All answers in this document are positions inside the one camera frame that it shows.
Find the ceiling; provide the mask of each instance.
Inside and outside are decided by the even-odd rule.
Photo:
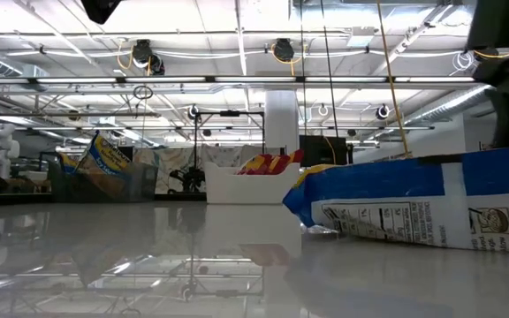
[[[387,68],[382,67],[384,46],[378,30],[374,1],[362,0],[361,4],[354,5],[342,2],[326,0],[323,19],[321,7],[316,5],[319,1],[314,0],[305,1],[303,8],[299,3],[289,6],[290,1],[286,0],[130,0],[121,2],[110,19],[100,26],[88,19],[79,0],[30,1],[36,17],[25,2],[0,0],[0,59],[18,68],[25,64],[36,65],[51,77],[143,76],[146,70],[134,64],[127,69],[125,67],[130,64],[130,49],[135,41],[150,39],[152,49],[162,58],[166,75],[169,76],[328,76],[330,71],[333,76],[387,75]],[[460,59],[473,7],[444,7],[447,9],[434,18],[435,10],[442,8],[436,7],[439,2],[383,1],[387,3],[382,6],[382,14],[388,51],[399,51],[391,62],[392,75],[468,76],[475,68],[472,56]],[[424,30],[422,25],[425,19],[432,24]],[[323,32],[324,20],[327,38]],[[366,34],[369,30],[373,30],[372,34]],[[371,36],[367,49],[351,44],[352,40],[361,38],[360,34]],[[303,43],[305,58],[294,64],[292,69],[289,64],[280,64],[271,53],[270,49],[277,38],[290,39],[298,54],[302,51]],[[245,53],[244,64],[241,62],[242,51]],[[182,94],[178,92],[179,85],[162,86],[170,87],[173,89],[166,94],[156,92],[146,105],[149,111],[158,112],[161,117],[147,117],[145,120],[144,117],[116,117],[116,122],[135,126],[189,125],[186,113],[192,104],[200,110],[262,110],[264,92],[268,89],[230,87],[214,94],[195,94],[195,86],[186,85],[192,91]],[[54,94],[53,89],[57,91],[58,88],[68,89],[65,86],[50,86],[47,92],[37,93],[11,86],[0,87],[0,95],[33,110],[35,95],[39,95],[37,98],[41,104],[50,102],[45,111],[78,109],[80,112],[119,113],[129,109],[125,94],[115,92],[119,87],[99,95]],[[69,88],[73,92],[76,90],[76,87]],[[96,89],[91,86],[82,88]],[[445,86],[431,89],[399,88],[395,95],[405,116],[449,92],[450,89]],[[358,90],[335,88],[332,98],[331,90],[327,87],[306,87],[305,90],[298,89],[297,94],[299,105],[305,104],[311,109],[308,110],[310,125],[332,125],[331,111],[323,116],[319,108],[323,104],[330,110],[333,102],[338,111],[339,125],[386,125],[386,122],[377,122],[376,108],[382,104],[393,105],[391,91],[387,87],[361,87]],[[136,100],[131,102],[131,111],[136,103]],[[0,111],[11,110],[0,107]],[[213,118],[209,123],[255,127],[246,117],[231,121]],[[48,122],[46,125],[89,123],[85,118],[78,122],[56,118],[54,123]],[[257,131],[242,133],[246,139],[261,138]],[[174,140],[185,138],[175,132],[145,134],[158,144],[165,143],[170,137]],[[227,135],[217,132],[210,138],[216,140]]]

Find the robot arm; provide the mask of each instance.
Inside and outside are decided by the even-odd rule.
[[[10,174],[11,161],[9,158],[19,157],[19,143],[13,140],[15,125],[0,124],[0,177],[8,178]]]

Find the white wall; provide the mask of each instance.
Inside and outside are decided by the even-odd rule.
[[[464,153],[465,129],[463,115],[459,114],[452,121],[433,124],[436,129],[431,131],[410,132],[407,144],[414,157],[426,155],[449,155]],[[381,142],[380,148],[370,149],[354,154],[355,163],[369,163],[387,156],[401,155],[404,145],[401,142]]]
[[[486,110],[492,107],[490,102],[483,103],[477,106],[477,109]],[[496,113],[475,118],[467,114],[464,116],[465,126],[465,142],[467,152],[479,151],[481,143],[489,145],[494,139],[494,130],[496,129]]]

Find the hanging cable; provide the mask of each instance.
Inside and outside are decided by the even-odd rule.
[[[270,47],[270,53],[272,53],[272,56],[274,57],[274,59],[276,59],[279,63],[282,63],[282,64],[289,64],[290,65],[290,70],[292,71],[292,76],[294,76],[294,71],[293,71],[293,65],[298,63],[299,61],[301,61],[303,58],[304,58],[304,52],[305,52],[305,48],[304,48],[304,44],[303,44],[303,40],[302,40],[302,44],[301,44],[301,56],[298,57],[297,60],[295,61],[290,61],[290,62],[284,62],[282,60],[280,60],[276,54],[274,54],[274,47],[276,46],[276,44],[272,44],[272,46]]]
[[[337,112],[335,111],[335,94],[333,93],[333,78],[331,77],[331,59],[329,57],[329,41],[327,40],[327,26],[325,25],[325,9],[323,8],[323,0],[320,0],[322,6],[323,17],[323,35],[325,36],[325,51],[327,52],[327,68],[329,70],[329,86],[331,90],[331,105],[333,105],[333,122],[335,123],[335,136],[339,137],[339,130],[337,128]]]
[[[117,55],[117,63],[119,64],[119,67],[121,67],[122,69],[124,70],[128,70],[131,68],[131,65],[133,65],[133,48],[134,48],[134,45],[131,46],[131,53],[129,54],[129,65],[125,66],[121,63],[121,56],[119,55],[119,53],[121,52],[121,47],[123,46],[123,42],[120,42],[119,43],[119,49],[117,51],[118,55]]]
[[[492,55],[488,55],[488,54],[484,54],[484,53],[481,53],[477,50],[475,50],[475,53],[481,57],[487,57],[487,58],[507,58],[509,57],[509,53],[507,54],[504,54],[504,55],[496,55],[496,56],[492,56]]]
[[[304,53],[306,52],[304,45],[304,3],[303,0],[300,0],[300,37],[301,37],[301,76],[306,76],[306,61],[304,60]],[[304,80],[302,83],[302,87],[304,90],[304,135],[308,136],[308,103],[306,101],[306,81]],[[308,148],[308,138],[304,138],[304,151]]]
[[[386,67],[388,69],[388,79],[390,81],[390,90],[392,93],[392,102],[394,103],[394,110],[396,111],[396,119],[398,120],[399,134],[404,143],[404,155],[406,158],[409,157],[409,151],[407,148],[406,132],[404,132],[404,126],[402,125],[402,116],[399,113],[398,103],[396,102],[396,92],[394,90],[394,78],[392,77],[392,69],[390,66],[390,58],[388,57],[388,44],[386,43],[386,33],[384,32],[384,23],[382,20],[382,11],[380,9],[380,0],[376,0],[376,7],[378,8],[378,18],[380,19],[380,30],[382,31],[382,42],[384,45],[384,57],[386,58]]]

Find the white column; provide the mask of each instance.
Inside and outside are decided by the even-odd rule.
[[[264,105],[266,147],[286,148],[292,153],[300,148],[298,98],[295,91],[267,91]]]

